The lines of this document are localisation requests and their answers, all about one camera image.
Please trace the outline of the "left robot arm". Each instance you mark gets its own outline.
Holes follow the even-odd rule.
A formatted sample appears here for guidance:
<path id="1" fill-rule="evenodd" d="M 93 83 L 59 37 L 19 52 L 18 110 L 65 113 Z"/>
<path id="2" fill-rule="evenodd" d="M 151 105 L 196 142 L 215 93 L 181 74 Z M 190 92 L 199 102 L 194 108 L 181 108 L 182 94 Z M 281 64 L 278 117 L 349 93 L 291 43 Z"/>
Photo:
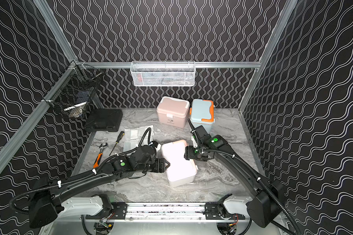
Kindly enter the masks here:
<path id="1" fill-rule="evenodd" d="M 77 194 L 94 187 L 117 182 L 141 172 L 164 173 L 170 162 L 157 156 L 159 143 L 148 140 L 131 150 L 114 154 L 97 167 L 57 181 L 40 181 L 38 187 L 21 193 L 9 201 L 9 207 L 19 214 L 28 216 L 30 228 L 41 228 L 55 221 L 66 207 L 63 203 Z"/>

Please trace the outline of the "white gauze packet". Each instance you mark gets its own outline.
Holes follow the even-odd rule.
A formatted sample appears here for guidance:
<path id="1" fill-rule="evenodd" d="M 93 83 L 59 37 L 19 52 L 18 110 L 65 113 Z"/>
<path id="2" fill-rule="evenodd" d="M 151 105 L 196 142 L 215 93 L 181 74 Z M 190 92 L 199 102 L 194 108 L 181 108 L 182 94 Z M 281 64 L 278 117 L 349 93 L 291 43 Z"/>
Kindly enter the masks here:
<path id="1" fill-rule="evenodd" d="M 135 139 L 135 140 L 125 140 L 124 142 L 124 146 L 123 146 L 123 151 L 130 151 L 136 147 L 138 147 L 139 145 L 139 140 Z"/>
<path id="2" fill-rule="evenodd" d="M 153 125 L 148 125 L 148 126 L 141 126 L 138 128 L 138 136 L 142 137 L 143 134 L 146 132 L 148 128 L 151 128 L 151 133 L 150 135 L 153 136 L 155 131 L 154 131 L 154 126 Z"/>
<path id="3" fill-rule="evenodd" d="M 130 140 L 137 140 L 139 138 L 139 129 L 138 128 L 133 128 L 133 129 L 125 129 L 124 130 L 125 135 L 124 138 L 127 141 Z"/>

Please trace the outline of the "blue orange first aid box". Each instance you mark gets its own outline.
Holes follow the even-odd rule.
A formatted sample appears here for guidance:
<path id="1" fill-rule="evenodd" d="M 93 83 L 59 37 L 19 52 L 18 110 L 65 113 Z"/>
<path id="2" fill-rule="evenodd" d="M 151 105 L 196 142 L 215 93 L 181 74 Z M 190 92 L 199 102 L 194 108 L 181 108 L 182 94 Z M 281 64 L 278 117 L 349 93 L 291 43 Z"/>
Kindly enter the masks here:
<path id="1" fill-rule="evenodd" d="M 202 126 L 210 133 L 215 123 L 213 101 L 194 99 L 190 109 L 190 120 L 195 128 Z"/>

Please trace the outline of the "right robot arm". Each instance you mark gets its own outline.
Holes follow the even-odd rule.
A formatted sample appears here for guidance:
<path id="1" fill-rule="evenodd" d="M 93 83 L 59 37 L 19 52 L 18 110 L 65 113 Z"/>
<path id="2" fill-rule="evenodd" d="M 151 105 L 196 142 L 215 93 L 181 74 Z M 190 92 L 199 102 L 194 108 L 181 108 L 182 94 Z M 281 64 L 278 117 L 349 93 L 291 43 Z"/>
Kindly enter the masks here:
<path id="1" fill-rule="evenodd" d="M 284 185 L 270 180 L 241 158 L 220 135 L 211 136 L 203 126 L 195 127 L 188 120 L 194 146 L 185 148 L 186 160 L 216 159 L 242 184 L 251 197 L 245 203 L 249 218 L 261 228 L 273 224 L 290 235 L 300 235 L 301 229 L 285 206 Z"/>

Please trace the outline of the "white pink first aid box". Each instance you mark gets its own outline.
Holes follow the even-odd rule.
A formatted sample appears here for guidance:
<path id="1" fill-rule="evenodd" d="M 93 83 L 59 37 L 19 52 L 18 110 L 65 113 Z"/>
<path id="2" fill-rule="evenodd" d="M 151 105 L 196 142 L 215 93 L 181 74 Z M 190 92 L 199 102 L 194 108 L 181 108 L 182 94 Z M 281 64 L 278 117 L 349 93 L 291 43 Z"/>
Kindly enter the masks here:
<path id="1" fill-rule="evenodd" d="M 192 183 L 198 171 L 194 160 L 184 158 L 186 147 L 188 144 L 185 140 L 167 143 L 161 147 L 163 158 L 170 163 L 166 174 L 169 185 L 173 188 Z"/>

